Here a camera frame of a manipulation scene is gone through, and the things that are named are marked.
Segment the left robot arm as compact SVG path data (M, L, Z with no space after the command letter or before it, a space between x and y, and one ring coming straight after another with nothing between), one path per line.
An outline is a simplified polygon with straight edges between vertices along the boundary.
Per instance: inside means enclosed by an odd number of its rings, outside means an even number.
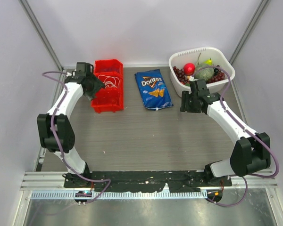
M75 133L69 118L81 97L93 100L105 85L94 75L94 66L90 63L78 62L71 73L63 72L63 81L53 78L53 73L44 72L42 76L58 82L62 92L47 113L37 117L40 143L66 166L64 186L85 188L91 185L92 174L75 148Z

